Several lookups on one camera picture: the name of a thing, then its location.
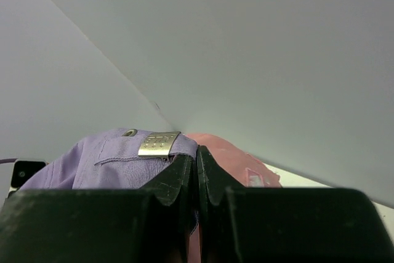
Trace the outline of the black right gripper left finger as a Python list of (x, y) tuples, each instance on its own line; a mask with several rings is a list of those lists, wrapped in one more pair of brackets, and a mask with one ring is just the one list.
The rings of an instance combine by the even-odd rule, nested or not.
[(1, 210), (2, 262), (186, 262), (194, 160), (138, 190), (24, 190)]

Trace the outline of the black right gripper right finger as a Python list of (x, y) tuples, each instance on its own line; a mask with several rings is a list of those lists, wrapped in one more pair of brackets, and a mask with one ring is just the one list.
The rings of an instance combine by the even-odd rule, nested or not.
[(363, 192), (245, 187), (205, 146), (196, 173), (203, 262), (393, 261), (393, 243)]

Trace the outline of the pink baseball cap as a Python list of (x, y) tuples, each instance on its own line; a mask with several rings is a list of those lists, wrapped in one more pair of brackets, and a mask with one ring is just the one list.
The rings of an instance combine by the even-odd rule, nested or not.
[(279, 175), (257, 158), (210, 134), (188, 134), (199, 149), (193, 170), (199, 224), (190, 235), (188, 262), (252, 262), (262, 259), (263, 238), (253, 229), (266, 190), (279, 188)]

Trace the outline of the purple baseball cap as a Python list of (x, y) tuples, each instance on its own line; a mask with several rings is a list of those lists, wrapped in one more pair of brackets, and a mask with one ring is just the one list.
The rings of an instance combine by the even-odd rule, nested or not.
[(198, 144), (180, 134), (168, 161), (141, 158), (139, 148), (150, 132), (138, 130), (132, 137), (126, 132), (125, 128), (113, 129), (83, 138), (22, 189), (137, 189), (169, 167), (176, 156), (196, 157)]

